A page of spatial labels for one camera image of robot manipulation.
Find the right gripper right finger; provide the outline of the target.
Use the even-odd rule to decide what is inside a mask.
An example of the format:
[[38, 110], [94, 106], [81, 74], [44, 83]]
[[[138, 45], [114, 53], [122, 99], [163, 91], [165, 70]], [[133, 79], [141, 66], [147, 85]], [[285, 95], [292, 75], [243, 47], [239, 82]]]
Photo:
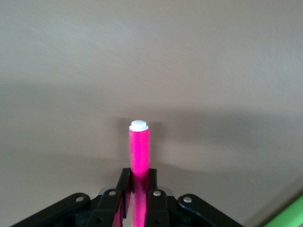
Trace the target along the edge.
[[194, 194], [176, 199], [158, 188], [157, 170], [149, 169], [146, 183], [147, 227], [238, 227], [239, 223]]

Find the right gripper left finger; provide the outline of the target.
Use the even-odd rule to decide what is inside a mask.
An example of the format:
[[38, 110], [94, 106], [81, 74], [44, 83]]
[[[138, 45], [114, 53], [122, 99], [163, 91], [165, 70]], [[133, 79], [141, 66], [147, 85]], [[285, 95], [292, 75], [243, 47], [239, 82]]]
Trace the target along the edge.
[[121, 227], [131, 193], [131, 169], [122, 169], [115, 188], [91, 199], [75, 193], [14, 224], [15, 227]]

